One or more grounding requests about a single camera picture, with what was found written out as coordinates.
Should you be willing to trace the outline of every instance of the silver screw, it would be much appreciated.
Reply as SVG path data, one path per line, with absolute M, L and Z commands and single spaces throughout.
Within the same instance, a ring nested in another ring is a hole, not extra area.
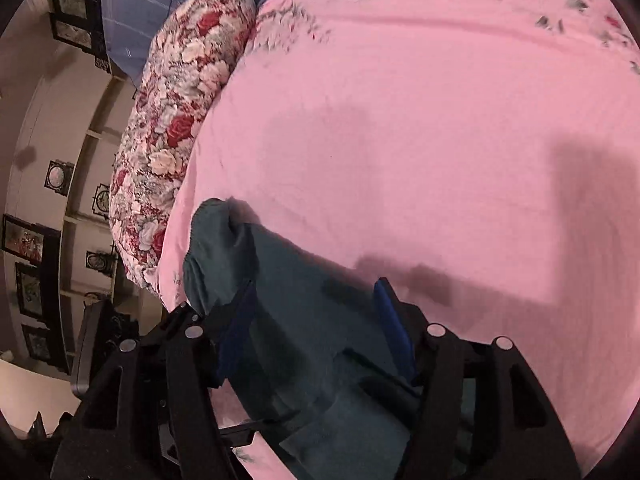
M 513 341 L 503 335 L 495 340 L 495 344 L 501 350 L 511 350 L 513 348 Z
M 184 335 L 189 339 L 197 339 L 202 335 L 203 332 L 204 330 L 201 326 L 193 325 L 188 327 L 187 330 L 184 331 Z
M 122 343 L 120 343 L 120 351 L 121 352 L 131 352 L 136 347 L 136 342 L 133 339 L 125 339 Z
M 437 323 L 432 323 L 427 327 L 427 333 L 434 337 L 442 337 L 447 333 L 447 329 Z

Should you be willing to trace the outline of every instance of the floral pillow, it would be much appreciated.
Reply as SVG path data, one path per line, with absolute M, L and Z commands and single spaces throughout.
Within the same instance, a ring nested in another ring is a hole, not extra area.
M 156 34 L 111 180 L 109 220 L 127 277 L 151 276 L 193 148 L 255 20 L 254 0 L 187 0 Z

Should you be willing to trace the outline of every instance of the pink bed sheet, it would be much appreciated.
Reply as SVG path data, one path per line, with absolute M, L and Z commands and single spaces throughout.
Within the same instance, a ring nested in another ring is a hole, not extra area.
M 639 63 L 609 0 L 270 0 L 154 285 L 184 300 L 193 213 L 244 201 L 459 336 L 509 335 L 586 472 L 640 395 Z

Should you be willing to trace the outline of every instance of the black device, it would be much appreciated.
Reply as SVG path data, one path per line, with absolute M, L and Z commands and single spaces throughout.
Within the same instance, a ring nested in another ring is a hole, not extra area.
M 510 339 L 460 340 L 399 301 L 384 278 L 374 302 L 400 374 L 423 386 L 419 422 L 395 480 L 450 478 L 465 378 L 476 381 L 465 479 L 580 478 L 551 403 Z M 123 340 L 39 467 L 0 432 L 4 478 L 250 480 L 232 449 L 250 444 L 269 422 L 219 430 L 207 388 L 221 386 L 236 366 L 256 303 L 255 285 L 245 282 L 232 303 L 206 318 L 183 305 L 142 340 Z M 30 468 L 21 468 L 25 460 Z

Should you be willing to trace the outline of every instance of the dark green cloth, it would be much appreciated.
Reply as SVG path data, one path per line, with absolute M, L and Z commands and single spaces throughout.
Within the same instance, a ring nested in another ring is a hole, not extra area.
M 419 391 L 397 379 L 372 293 L 230 204 L 204 202 L 191 223 L 184 288 L 207 314 L 255 280 L 257 315 L 231 377 L 263 436 L 299 479 L 392 480 Z

